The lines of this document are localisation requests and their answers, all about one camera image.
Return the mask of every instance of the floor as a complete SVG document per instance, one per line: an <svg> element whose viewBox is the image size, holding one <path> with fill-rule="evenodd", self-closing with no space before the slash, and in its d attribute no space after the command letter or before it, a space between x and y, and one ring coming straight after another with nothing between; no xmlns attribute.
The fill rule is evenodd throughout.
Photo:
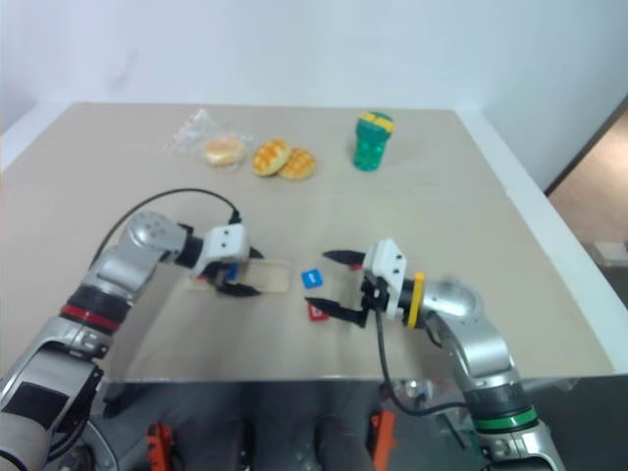
<svg viewBox="0 0 628 471"><path fill-rule="evenodd" d="M255 424L256 471L314 471L319 469L312 449L316 419L339 415L366 443L368 417L379 404L379 384L373 382L151 384L137 386L134 400L116 417L93 422L115 451L121 471L146 467L144 433L157 420L176 430L186 471L216 469L211 443L225 421L237 417ZM397 416L395 436L391 470L479 470L485 464L433 418ZM91 431L83 437L96 444L99 469L114 470Z"/></svg>
<svg viewBox="0 0 628 471"><path fill-rule="evenodd" d="M628 240L628 112L549 201L581 242Z"/></svg>

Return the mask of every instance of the table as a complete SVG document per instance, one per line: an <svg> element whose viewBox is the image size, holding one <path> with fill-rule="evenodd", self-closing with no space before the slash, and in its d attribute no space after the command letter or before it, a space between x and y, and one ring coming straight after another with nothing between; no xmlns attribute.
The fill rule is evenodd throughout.
<svg viewBox="0 0 628 471"><path fill-rule="evenodd" d="M317 156L318 173L294 183L258 178L247 166L220 172L168 155L173 135L198 107L76 104L6 171L3 370L58 312L124 211L163 189L197 185L238 205L253 245L292 265L291 289L221 298L186 290L181 269L162 267L103 363L112 381L380 378L373 319L364 330L334 320L310 323L299 274L318 267L325 294L339 294L335 281L345 269L320 254L364 250L387 236L411 269L433 278L454 275L482 294L524 377L614 371L591 320L456 113L383 110L397 131L381 169L363 173L351 165L349 151L361 110L208 106L221 122L259 139L284 138ZM229 215L202 196L151 208L201 233ZM422 333L388 324L386 339L394 376L448 376L442 354Z"/></svg>

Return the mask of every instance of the green ring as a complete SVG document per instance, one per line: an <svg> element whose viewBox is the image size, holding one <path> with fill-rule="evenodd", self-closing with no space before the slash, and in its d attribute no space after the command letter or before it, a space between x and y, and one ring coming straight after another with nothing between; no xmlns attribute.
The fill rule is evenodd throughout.
<svg viewBox="0 0 628 471"><path fill-rule="evenodd" d="M537 420L539 416L534 407L530 407L525 412L510 417L501 417L499 419L482 419L474 420L473 424L478 430L504 430L514 427L520 427L529 422Z"/></svg>

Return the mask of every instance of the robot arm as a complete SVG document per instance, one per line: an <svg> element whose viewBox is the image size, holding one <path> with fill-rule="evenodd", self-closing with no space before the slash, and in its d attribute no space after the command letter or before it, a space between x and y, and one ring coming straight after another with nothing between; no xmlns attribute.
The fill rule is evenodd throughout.
<svg viewBox="0 0 628 471"><path fill-rule="evenodd" d="M103 358L160 263L204 276L218 290L227 264L246 260L250 247L242 224L212 229L205 238L153 213L135 214L118 244L105 250L78 289L48 320L0 382L0 469L31 471L48 459L53 433L69 433L87 417Z"/></svg>
<svg viewBox="0 0 628 471"><path fill-rule="evenodd" d="M392 239L380 240L366 254L336 250L325 255L349 266L362 265L362 310L327 299L306 298L308 302L360 327L373 310L402 319L410 329L436 332L491 466L525 462L533 469L564 471L547 426L521 386L508 347L474 289L458 282L426 282L422 273L405 279L407 261Z"/></svg>

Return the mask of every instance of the yellow ring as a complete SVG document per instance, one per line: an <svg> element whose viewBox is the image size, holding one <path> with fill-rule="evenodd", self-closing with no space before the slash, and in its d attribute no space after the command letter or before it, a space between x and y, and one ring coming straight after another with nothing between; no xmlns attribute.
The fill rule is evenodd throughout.
<svg viewBox="0 0 628 471"><path fill-rule="evenodd" d="M408 315L408 329L416 329L419 321L419 308L423 300L423 285L425 284L425 274L416 272L414 274L414 289L412 290L412 302L410 302L410 312Z"/></svg>

